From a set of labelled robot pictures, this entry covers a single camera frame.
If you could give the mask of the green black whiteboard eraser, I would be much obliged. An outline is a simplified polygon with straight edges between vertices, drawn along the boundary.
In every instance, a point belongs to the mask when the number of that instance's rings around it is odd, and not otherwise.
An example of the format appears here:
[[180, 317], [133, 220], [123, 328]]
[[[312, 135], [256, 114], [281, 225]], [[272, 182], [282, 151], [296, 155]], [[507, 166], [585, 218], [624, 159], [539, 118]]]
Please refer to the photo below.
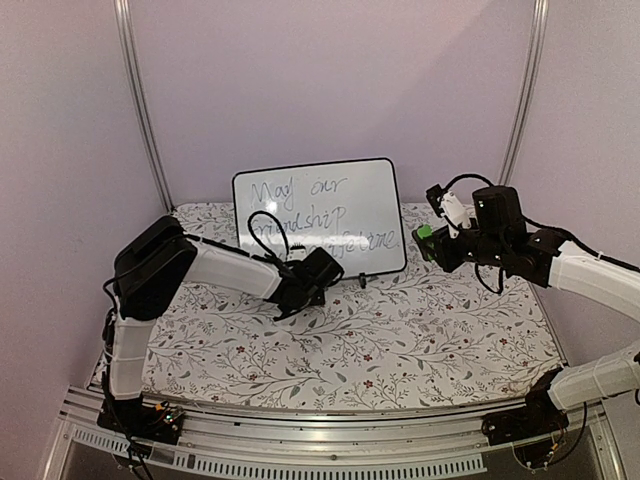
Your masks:
[[422, 225], [411, 232], [412, 239], [414, 240], [416, 246], [417, 246], [417, 240], [419, 238], [421, 239], [432, 238], [432, 235], [433, 235], [432, 228], [428, 224]]

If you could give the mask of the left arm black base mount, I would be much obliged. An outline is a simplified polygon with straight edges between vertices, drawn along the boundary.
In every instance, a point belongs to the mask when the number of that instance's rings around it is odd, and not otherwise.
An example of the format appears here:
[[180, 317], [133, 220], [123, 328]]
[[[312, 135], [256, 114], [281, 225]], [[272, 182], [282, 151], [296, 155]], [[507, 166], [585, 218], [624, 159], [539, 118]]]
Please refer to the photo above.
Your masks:
[[97, 425], [131, 438], [177, 445], [184, 414], [182, 407], [172, 406], [166, 401], [150, 406], [143, 403], [142, 396], [131, 400], [106, 397]]

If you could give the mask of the white whiteboard black frame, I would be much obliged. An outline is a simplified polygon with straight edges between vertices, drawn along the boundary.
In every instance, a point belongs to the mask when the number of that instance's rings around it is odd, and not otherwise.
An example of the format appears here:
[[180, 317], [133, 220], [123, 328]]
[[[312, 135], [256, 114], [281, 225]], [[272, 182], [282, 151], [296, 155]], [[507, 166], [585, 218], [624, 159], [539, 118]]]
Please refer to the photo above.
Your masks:
[[408, 259], [393, 162], [332, 161], [244, 171], [232, 179], [238, 245], [284, 256], [324, 248], [347, 278], [400, 272]]

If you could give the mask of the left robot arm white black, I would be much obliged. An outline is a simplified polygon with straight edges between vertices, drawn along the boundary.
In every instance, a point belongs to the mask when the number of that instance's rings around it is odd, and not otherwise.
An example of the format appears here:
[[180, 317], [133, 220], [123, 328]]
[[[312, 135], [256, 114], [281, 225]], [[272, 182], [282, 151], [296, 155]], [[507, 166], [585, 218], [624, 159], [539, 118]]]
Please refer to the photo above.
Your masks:
[[301, 258], [281, 260], [272, 251], [252, 255], [236, 247], [188, 234], [171, 215], [158, 218], [114, 261], [106, 289], [114, 296], [114, 321], [105, 329], [111, 356], [107, 388], [115, 398], [111, 419], [128, 434], [148, 426], [148, 412], [133, 399], [142, 393], [147, 344], [184, 283], [239, 291], [277, 306], [286, 319], [321, 305], [325, 291], [344, 275], [323, 248]]

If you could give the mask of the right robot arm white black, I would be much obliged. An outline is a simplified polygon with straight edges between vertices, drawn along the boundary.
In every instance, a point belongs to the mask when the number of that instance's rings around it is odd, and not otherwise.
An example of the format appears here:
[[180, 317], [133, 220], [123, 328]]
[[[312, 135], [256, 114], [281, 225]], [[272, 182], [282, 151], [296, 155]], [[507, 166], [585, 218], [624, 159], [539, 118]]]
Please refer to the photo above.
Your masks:
[[[436, 184], [426, 200], [442, 227], [413, 231], [422, 257], [452, 273], [468, 263], [495, 267], [498, 279], [517, 277], [540, 288], [569, 293], [639, 319], [639, 269], [587, 247], [575, 234], [526, 217], [515, 188], [489, 184], [464, 206], [450, 186]], [[541, 378], [527, 396], [531, 403], [517, 415], [517, 427], [537, 436], [552, 424], [556, 411], [612, 398], [639, 387], [639, 343]]]

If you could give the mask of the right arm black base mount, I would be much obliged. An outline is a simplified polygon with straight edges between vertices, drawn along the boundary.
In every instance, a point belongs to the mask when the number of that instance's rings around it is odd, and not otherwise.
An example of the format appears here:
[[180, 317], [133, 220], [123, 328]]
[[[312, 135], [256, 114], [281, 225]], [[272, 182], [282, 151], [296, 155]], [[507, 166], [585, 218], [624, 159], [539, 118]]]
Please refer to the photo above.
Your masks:
[[550, 434], [569, 426], [566, 413], [549, 396], [551, 382], [561, 371], [555, 368], [542, 375], [525, 395], [523, 406], [482, 417], [481, 432], [491, 446]]

